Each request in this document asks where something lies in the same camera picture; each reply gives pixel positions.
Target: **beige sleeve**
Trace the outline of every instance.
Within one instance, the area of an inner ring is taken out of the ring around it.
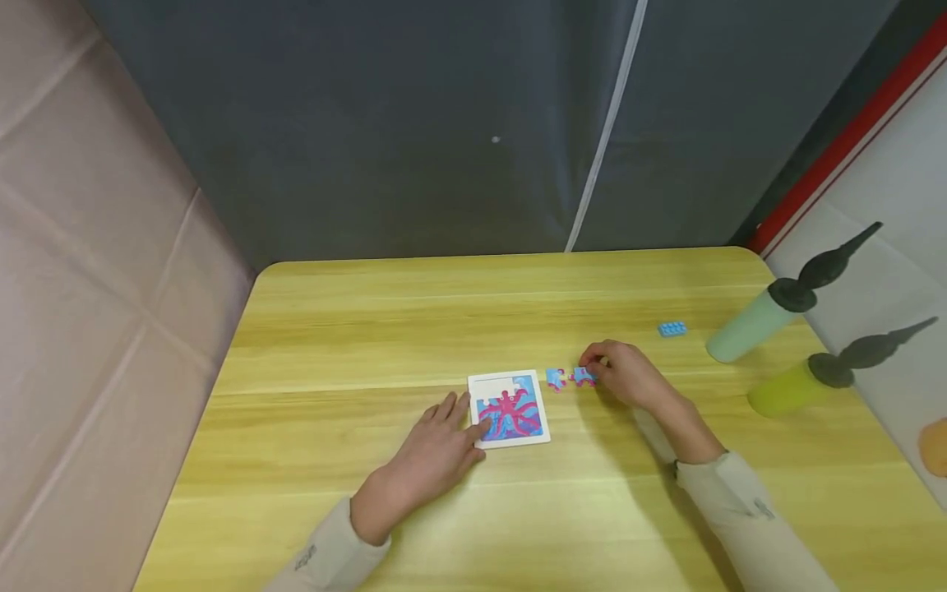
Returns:
[[[677,463],[677,482],[724,545],[748,591],[837,590],[776,511],[759,478],[735,453],[703,465]]]
[[[264,592],[348,592],[366,580],[391,547],[391,537],[380,547],[358,538],[348,503],[345,498],[329,512]]]

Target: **dark gray wall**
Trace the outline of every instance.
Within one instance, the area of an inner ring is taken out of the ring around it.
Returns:
[[[878,87],[945,10],[947,0],[901,1],[842,87],[796,147],[786,166],[763,192],[730,239],[731,244],[747,244],[753,238],[757,225],[773,212],[795,182],[865,108]]]
[[[650,2],[577,250],[726,243],[896,4]]]
[[[258,268],[562,250],[634,12],[569,0],[87,6]]]
[[[86,4],[258,269],[562,250],[634,12]],[[894,4],[652,0],[577,248],[726,242]]]

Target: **wooden table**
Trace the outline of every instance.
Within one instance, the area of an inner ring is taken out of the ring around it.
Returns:
[[[945,589],[947,521],[853,392],[777,421],[747,405],[821,349],[804,321],[735,365],[704,351],[772,278],[739,248],[270,267],[135,590],[260,590],[468,375],[571,368],[605,337],[638,344],[697,403],[842,590]],[[688,334],[658,336],[673,320]],[[736,588],[625,409],[588,388],[544,397],[552,441],[491,451],[397,531],[365,589]]]

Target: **white wall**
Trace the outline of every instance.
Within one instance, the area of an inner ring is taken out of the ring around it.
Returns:
[[[940,316],[886,363],[856,374],[867,404],[947,509],[947,479],[924,470],[917,448],[922,427],[947,417],[947,65],[891,119],[767,263],[778,275],[795,276],[809,257],[876,220],[884,228],[835,284],[818,292],[809,321],[838,352],[862,335]]]
[[[0,590],[131,588],[249,285],[79,0],[0,2]]]

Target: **forearm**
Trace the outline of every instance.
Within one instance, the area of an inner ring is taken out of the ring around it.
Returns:
[[[694,403],[676,391],[669,392],[648,411],[668,439],[675,457],[681,462],[704,464],[726,452],[697,412]]]
[[[773,509],[746,462],[727,452],[694,404],[676,392],[651,414],[636,410],[641,431],[720,539],[743,587],[779,592],[835,590],[829,576]]]
[[[351,525],[350,501],[344,499],[264,592],[349,592],[382,562],[390,545],[390,539],[379,547],[360,539]]]
[[[697,465],[678,462],[677,481],[720,539],[746,590],[837,590],[740,455],[725,453]]]
[[[341,501],[264,592],[349,592],[384,559],[390,533],[408,509],[395,503],[380,469]]]

